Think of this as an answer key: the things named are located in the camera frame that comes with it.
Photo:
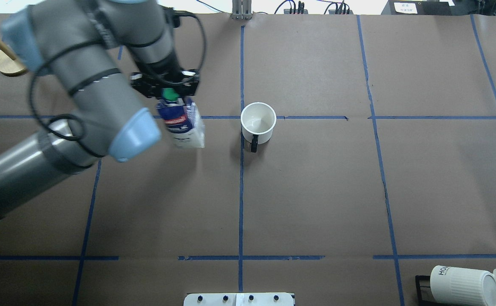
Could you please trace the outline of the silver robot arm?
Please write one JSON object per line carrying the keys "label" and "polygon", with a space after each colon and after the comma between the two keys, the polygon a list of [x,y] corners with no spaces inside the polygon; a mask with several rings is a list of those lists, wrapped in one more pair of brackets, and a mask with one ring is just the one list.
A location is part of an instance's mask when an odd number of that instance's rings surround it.
{"label": "silver robot arm", "polygon": [[161,138],[150,110],[108,50],[124,46],[143,75],[179,81],[171,25],[156,0],[44,0],[1,23],[3,41],[32,74],[54,76],[73,106],[0,155],[0,221],[98,159],[126,162]]}

